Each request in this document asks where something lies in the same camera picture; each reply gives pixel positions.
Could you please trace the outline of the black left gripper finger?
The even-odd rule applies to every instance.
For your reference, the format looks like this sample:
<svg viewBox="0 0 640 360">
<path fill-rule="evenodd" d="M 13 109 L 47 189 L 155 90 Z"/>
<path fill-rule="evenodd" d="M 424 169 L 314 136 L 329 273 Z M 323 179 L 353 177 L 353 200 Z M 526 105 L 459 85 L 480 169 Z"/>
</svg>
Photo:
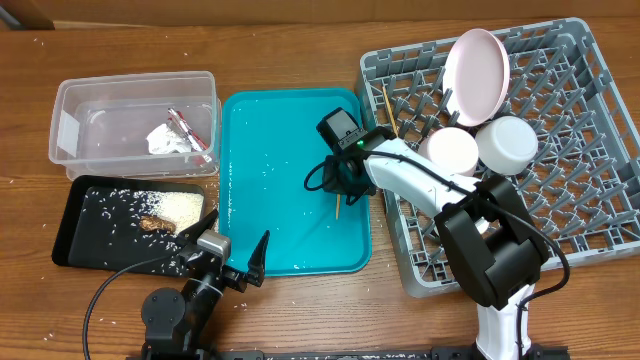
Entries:
<svg viewBox="0 0 640 360">
<path fill-rule="evenodd" d="M 261 287 L 265 278 L 269 237 L 270 231 L 266 230 L 248 261 L 247 282 L 255 287 Z"/>
<path fill-rule="evenodd" d="M 218 219 L 218 214 L 218 210 L 213 209 L 201 220 L 178 233 L 176 235 L 176 242 L 180 246 L 196 244 L 198 238 L 203 235 L 205 231 L 212 230 L 214 228 Z"/>
</svg>

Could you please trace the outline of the wooden chopstick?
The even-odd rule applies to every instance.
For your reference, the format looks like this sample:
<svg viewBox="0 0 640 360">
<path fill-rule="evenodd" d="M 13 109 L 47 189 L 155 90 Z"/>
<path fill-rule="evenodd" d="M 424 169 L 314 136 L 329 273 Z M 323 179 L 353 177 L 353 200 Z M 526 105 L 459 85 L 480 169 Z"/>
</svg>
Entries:
<svg viewBox="0 0 640 360">
<path fill-rule="evenodd" d="M 341 205 L 341 194 L 336 194 L 335 219 L 339 219 Z"/>
<path fill-rule="evenodd" d="M 384 86 L 384 85 L 382 86 L 382 93 L 383 93 L 383 97 L 384 97 L 384 102 L 385 102 L 385 107 L 386 107 L 387 115 L 388 115 L 388 118 L 389 118 L 389 122 L 391 124 L 391 129 L 394 132 L 395 136 L 399 137 L 398 128 L 397 128 L 396 121 L 395 121 L 395 118 L 394 118 L 394 115 L 393 115 L 393 109 L 391 107 L 389 95 L 388 95 L 386 86 Z"/>
</svg>

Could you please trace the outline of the white rice pile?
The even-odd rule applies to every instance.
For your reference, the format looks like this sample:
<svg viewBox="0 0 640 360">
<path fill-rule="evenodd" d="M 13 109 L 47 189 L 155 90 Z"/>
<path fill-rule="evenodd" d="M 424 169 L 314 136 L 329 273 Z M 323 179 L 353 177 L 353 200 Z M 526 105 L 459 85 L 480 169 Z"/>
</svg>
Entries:
<svg viewBox="0 0 640 360">
<path fill-rule="evenodd" d="M 198 222 L 204 206 L 204 196 L 187 192 L 138 191 L 134 198 L 141 201 L 141 214 L 172 223 L 176 233 Z"/>
</svg>

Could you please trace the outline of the brown food scrap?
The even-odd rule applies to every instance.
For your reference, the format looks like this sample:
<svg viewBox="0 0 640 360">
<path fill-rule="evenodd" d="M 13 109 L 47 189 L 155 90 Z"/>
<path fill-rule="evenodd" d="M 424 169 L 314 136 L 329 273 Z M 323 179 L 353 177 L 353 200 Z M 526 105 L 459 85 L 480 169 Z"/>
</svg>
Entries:
<svg viewBox="0 0 640 360">
<path fill-rule="evenodd" d="M 164 231 L 174 234 L 176 225 L 157 216 L 144 215 L 140 218 L 139 227 L 146 232 Z"/>
</svg>

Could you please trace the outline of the silver foil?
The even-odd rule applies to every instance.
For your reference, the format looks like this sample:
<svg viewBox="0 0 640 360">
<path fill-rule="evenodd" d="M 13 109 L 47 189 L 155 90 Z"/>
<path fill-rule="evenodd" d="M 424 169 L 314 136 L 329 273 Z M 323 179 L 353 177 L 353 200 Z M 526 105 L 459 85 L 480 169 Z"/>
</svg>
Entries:
<svg viewBox="0 0 640 360">
<path fill-rule="evenodd" d="M 188 153 L 192 151 L 190 143 L 168 124 L 162 124 L 146 137 L 148 152 L 152 155 Z"/>
</svg>

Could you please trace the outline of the pink bowl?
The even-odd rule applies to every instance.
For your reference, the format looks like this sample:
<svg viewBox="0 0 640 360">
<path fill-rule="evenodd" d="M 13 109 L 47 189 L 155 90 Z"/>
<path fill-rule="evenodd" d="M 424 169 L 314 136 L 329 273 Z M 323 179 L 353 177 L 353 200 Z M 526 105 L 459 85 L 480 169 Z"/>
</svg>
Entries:
<svg viewBox="0 0 640 360">
<path fill-rule="evenodd" d="M 475 139 L 466 131 L 447 127 L 424 139 L 418 153 L 438 167 L 450 172 L 472 176 L 479 160 Z"/>
</svg>

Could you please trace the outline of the red snack wrapper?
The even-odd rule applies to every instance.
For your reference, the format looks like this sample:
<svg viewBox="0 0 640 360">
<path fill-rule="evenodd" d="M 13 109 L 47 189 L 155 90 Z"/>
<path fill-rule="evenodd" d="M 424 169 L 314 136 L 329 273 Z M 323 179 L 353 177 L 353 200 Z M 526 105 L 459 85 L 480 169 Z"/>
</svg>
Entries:
<svg viewBox="0 0 640 360">
<path fill-rule="evenodd" d="M 168 114 L 168 127 L 189 144 L 192 150 L 195 152 L 203 152 L 208 149 L 208 146 L 190 127 L 180 111 L 170 107 Z M 208 154 L 204 154 L 190 157 L 189 161 L 199 167 L 204 167 L 205 165 L 212 164 L 213 158 Z"/>
</svg>

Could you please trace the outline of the grey white bowl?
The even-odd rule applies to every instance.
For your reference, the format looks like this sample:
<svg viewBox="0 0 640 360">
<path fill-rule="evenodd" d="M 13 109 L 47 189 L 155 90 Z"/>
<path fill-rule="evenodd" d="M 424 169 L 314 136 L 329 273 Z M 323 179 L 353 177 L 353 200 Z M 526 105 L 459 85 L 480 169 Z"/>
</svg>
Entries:
<svg viewBox="0 0 640 360">
<path fill-rule="evenodd" d="M 502 175 L 517 175 L 538 152 L 534 129 L 523 119 L 503 116 L 480 129 L 475 140 L 479 159 L 491 171 Z"/>
</svg>

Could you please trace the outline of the white round plate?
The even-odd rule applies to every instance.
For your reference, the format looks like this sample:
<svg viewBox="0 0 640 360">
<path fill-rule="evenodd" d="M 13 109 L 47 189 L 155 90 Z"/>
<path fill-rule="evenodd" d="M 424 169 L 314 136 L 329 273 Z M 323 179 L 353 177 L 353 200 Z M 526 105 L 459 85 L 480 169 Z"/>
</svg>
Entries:
<svg viewBox="0 0 640 360">
<path fill-rule="evenodd" d="M 442 89 L 450 90 L 446 109 L 458 113 L 458 124 L 478 126 L 497 113 L 510 79 L 509 59 L 497 37 L 480 28 L 465 32 L 452 46 L 444 70 Z"/>
</svg>

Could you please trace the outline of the white paper cup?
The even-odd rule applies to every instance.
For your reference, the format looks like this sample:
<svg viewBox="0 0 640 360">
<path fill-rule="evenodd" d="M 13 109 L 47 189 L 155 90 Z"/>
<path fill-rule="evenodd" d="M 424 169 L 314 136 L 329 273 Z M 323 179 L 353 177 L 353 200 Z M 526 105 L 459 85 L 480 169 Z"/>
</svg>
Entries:
<svg viewBox="0 0 640 360">
<path fill-rule="evenodd" d="M 490 222 L 488 222 L 486 219 L 484 219 L 483 217 L 481 217 L 480 219 L 476 220 L 474 222 L 474 225 L 476 227 L 476 229 L 478 230 L 478 232 L 483 235 L 490 226 Z"/>
</svg>

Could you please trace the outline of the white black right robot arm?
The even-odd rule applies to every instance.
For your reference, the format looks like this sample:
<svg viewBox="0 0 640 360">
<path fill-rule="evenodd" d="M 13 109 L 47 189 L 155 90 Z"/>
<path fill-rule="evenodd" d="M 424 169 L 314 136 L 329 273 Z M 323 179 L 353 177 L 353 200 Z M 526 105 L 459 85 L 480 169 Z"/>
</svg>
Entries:
<svg viewBox="0 0 640 360">
<path fill-rule="evenodd" d="M 476 303 L 476 356 L 522 359 L 530 348 L 524 312 L 549 254 L 512 183 L 450 173 L 388 128 L 360 127 L 338 107 L 316 127 L 330 148 L 317 165 L 320 189 L 353 204 L 390 191 L 430 218 L 455 280 Z"/>
</svg>

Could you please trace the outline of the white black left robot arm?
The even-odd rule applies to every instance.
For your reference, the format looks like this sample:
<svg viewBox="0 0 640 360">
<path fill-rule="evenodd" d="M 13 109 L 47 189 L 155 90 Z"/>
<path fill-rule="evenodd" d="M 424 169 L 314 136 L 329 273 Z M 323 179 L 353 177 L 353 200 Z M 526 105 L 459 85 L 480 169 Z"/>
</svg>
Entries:
<svg viewBox="0 0 640 360">
<path fill-rule="evenodd" d="M 241 271 L 229 264 L 231 240 L 214 230 L 217 218 L 213 210 L 177 234 L 183 246 L 178 257 L 188 270 L 187 280 L 180 291 L 160 288 L 144 300 L 143 359 L 220 359 L 214 345 L 201 341 L 216 305 L 227 289 L 243 293 L 250 285 L 263 284 L 270 233 L 261 236 L 247 269 Z"/>
</svg>

